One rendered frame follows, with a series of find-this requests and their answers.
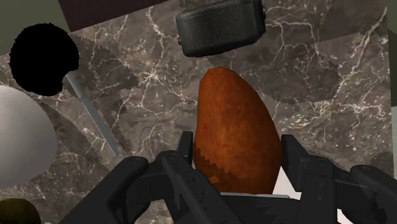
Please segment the white round object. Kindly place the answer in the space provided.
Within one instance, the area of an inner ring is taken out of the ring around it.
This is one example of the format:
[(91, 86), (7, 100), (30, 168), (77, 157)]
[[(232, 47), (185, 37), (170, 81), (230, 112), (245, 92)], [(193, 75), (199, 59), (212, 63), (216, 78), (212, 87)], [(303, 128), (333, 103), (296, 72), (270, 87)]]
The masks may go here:
[(0, 85), (0, 188), (47, 171), (58, 150), (53, 124), (27, 94)]

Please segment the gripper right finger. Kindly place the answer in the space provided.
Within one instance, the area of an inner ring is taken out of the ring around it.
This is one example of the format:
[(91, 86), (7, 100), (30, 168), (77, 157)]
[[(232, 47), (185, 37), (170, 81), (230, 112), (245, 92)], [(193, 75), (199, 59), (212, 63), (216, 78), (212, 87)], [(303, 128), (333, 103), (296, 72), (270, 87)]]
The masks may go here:
[(370, 165), (340, 169), (291, 134), (281, 143), (282, 168), (301, 194), (296, 224), (336, 224), (338, 210), (352, 224), (397, 224), (396, 179)]

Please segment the black round object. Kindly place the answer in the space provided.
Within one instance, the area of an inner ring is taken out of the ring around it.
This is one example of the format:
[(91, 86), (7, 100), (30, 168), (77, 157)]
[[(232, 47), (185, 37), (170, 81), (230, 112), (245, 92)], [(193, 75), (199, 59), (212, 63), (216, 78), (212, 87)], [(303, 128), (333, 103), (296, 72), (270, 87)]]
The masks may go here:
[(68, 33), (51, 23), (23, 29), (9, 53), (16, 83), (28, 92), (54, 96), (63, 89), (63, 78), (79, 68), (79, 52)]

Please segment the silver knife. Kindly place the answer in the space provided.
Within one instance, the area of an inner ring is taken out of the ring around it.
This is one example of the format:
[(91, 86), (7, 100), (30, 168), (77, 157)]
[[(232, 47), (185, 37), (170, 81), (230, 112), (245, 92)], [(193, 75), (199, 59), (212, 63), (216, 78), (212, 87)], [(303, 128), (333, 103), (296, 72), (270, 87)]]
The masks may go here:
[(95, 123), (96, 127), (98, 128), (99, 132), (107, 142), (108, 146), (111, 148), (113, 154), (117, 157), (119, 155), (118, 148), (116, 141), (109, 131), (107, 125), (105, 124), (104, 120), (100, 116), (99, 112), (96, 110), (95, 106), (93, 105), (92, 101), (86, 97), (83, 93), (80, 85), (74, 78), (74, 74), (72, 71), (66, 74), (66, 78), (70, 85), (72, 86), (73, 90), (75, 91), (76, 95), (78, 96), (79, 100), (83, 103), (86, 111), (90, 115), (91, 119)]

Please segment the dark olive round object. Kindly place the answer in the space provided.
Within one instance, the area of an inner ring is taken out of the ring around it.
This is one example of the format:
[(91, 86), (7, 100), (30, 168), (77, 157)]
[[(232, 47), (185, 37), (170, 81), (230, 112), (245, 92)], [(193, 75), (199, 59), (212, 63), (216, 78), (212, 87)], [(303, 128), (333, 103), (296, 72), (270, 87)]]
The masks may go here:
[(41, 224), (36, 207), (26, 199), (0, 200), (0, 224)]

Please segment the black rectangular pan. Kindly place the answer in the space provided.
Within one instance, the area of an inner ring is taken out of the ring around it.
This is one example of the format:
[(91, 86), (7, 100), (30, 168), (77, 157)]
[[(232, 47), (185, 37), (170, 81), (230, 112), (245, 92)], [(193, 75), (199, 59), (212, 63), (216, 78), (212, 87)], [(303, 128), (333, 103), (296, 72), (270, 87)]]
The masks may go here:
[(183, 54), (204, 57), (257, 42), (265, 13), (261, 0), (222, 0), (181, 12), (176, 25)]

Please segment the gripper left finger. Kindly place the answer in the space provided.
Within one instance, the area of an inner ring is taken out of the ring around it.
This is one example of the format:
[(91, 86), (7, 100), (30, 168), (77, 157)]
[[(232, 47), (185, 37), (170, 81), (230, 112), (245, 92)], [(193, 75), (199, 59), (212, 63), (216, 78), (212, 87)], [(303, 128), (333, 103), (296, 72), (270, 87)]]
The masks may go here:
[(193, 134), (149, 162), (124, 158), (59, 224), (135, 224), (151, 202), (164, 200), (175, 224), (243, 224), (219, 192), (192, 167)]

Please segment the orange-brown mango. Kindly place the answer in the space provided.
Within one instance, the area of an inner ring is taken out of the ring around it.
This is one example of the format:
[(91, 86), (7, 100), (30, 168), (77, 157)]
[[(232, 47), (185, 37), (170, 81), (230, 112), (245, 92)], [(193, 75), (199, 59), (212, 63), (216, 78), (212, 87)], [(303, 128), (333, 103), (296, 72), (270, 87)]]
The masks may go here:
[(271, 194), (282, 146), (254, 88), (225, 67), (200, 81), (193, 161), (219, 192)]

